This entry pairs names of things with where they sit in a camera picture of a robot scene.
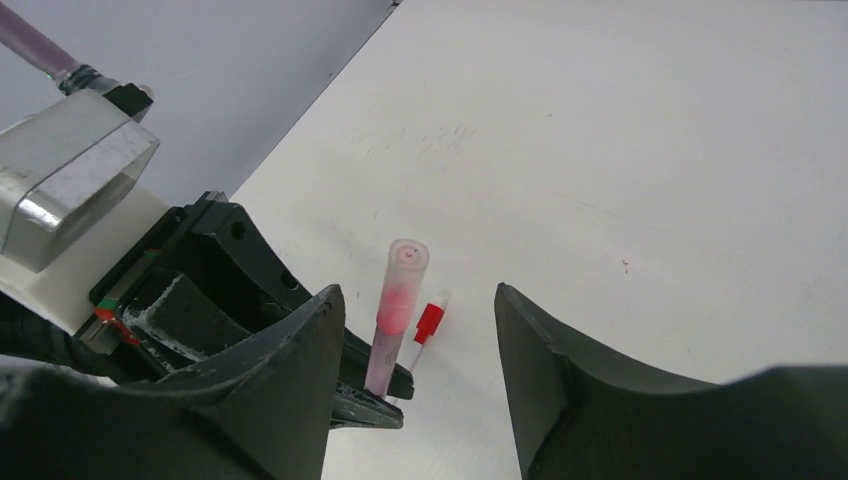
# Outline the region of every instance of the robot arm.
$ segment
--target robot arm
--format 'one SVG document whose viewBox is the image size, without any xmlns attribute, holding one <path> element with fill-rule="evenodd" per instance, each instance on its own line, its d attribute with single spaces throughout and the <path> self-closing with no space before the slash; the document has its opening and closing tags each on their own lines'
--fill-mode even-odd
<svg viewBox="0 0 848 480">
<path fill-rule="evenodd" d="M 51 75 L 67 97 L 0 134 L 0 354 L 116 386 L 2 370 L 4 478 L 317 479 L 329 429 L 400 428 L 363 389 L 340 288 L 313 296 L 222 194 L 168 208 L 136 185 L 152 99 L 70 63 Z M 413 392 L 396 367 L 389 393 Z"/>
</svg>

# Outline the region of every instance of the red marker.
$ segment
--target red marker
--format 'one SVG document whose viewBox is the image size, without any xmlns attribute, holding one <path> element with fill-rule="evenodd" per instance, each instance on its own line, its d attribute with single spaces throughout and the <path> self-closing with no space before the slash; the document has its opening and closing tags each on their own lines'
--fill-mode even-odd
<svg viewBox="0 0 848 480">
<path fill-rule="evenodd" d="M 448 308 L 448 300 L 450 300 L 450 292 L 447 290 L 442 290 L 438 295 L 433 296 L 430 301 L 427 303 L 427 306 L 424 307 L 424 312 L 421 313 L 421 318 L 418 319 L 418 325 L 416 325 L 417 332 L 415 332 L 415 346 L 418 348 L 418 351 L 415 352 L 415 359 L 412 361 L 412 365 L 409 366 L 409 370 L 415 368 L 415 364 L 418 363 L 418 359 L 421 357 L 421 352 L 424 350 L 424 345 L 427 343 L 427 340 L 430 339 L 439 328 L 439 324 L 442 322 L 442 317 L 445 316 L 445 309 Z"/>
</svg>

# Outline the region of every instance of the black plastic part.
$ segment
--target black plastic part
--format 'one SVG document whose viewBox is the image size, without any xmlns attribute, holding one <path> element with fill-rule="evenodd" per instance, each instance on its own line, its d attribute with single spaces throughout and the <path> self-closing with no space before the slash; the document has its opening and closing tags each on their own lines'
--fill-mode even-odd
<svg viewBox="0 0 848 480">
<path fill-rule="evenodd" d="M 333 285 L 156 383 L 0 370 L 2 477 L 318 480 L 343 337 Z"/>
<path fill-rule="evenodd" d="M 147 114 L 150 106 L 153 105 L 153 99 L 132 83 L 115 87 L 104 94 L 103 97 L 136 122 L 140 122 Z"/>
<path fill-rule="evenodd" d="M 848 478 L 848 368 L 712 385 L 627 357 L 500 285 L 495 317 L 525 480 Z"/>
<path fill-rule="evenodd" d="M 136 358 L 122 363 L 136 371 L 155 368 L 164 375 L 202 362 L 287 322 L 312 298 L 244 208 L 221 194 L 208 192 L 194 205 L 169 210 L 92 289 L 91 302 L 116 295 L 113 287 L 145 255 L 155 258 L 114 299 L 118 319 L 141 340 Z M 96 321 L 92 316 L 89 323 Z M 399 409 L 363 391 L 369 353 L 367 343 L 345 330 L 333 427 L 403 423 Z M 413 393 L 411 374 L 396 367 L 389 394 L 409 399 Z"/>
</svg>

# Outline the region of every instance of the scuff mark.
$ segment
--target scuff mark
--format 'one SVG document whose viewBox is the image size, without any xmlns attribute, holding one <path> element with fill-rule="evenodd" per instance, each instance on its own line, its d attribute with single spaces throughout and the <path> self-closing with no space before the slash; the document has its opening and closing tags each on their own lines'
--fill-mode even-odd
<svg viewBox="0 0 848 480">
<path fill-rule="evenodd" d="M 124 322 L 127 327 L 138 327 L 144 333 L 150 335 L 151 338 L 158 341 L 162 345 L 170 348 L 171 350 L 179 353 L 180 355 L 195 362 L 201 362 L 207 358 L 205 354 L 184 345 L 182 342 L 175 339 L 167 332 L 156 328 L 156 326 L 150 322 L 150 318 L 156 313 L 156 310 L 158 310 L 162 306 L 162 304 L 165 303 L 165 301 L 168 299 L 168 296 L 171 294 L 171 292 L 174 291 L 174 288 L 180 281 L 182 281 L 183 278 L 185 278 L 185 275 L 182 273 L 174 277 L 174 280 L 171 282 L 170 285 L 165 287 L 165 289 L 162 291 L 162 294 L 159 295 L 159 298 L 157 298 L 153 303 L 150 304 L 150 306 L 148 306 L 144 310 L 124 310 L 123 315 L 121 315 L 121 321 Z"/>
</svg>

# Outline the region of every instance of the black cable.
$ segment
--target black cable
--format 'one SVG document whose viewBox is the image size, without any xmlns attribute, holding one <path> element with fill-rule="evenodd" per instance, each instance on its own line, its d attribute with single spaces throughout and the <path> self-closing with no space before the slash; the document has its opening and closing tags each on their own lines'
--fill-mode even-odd
<svg viewBox="0 0 848 480">
<path fill-rule="evenodd" d="M 110 376 L 105 355 L 0 294 L 0 354 L 64 365 L 88 375 Z"/>
</svg>

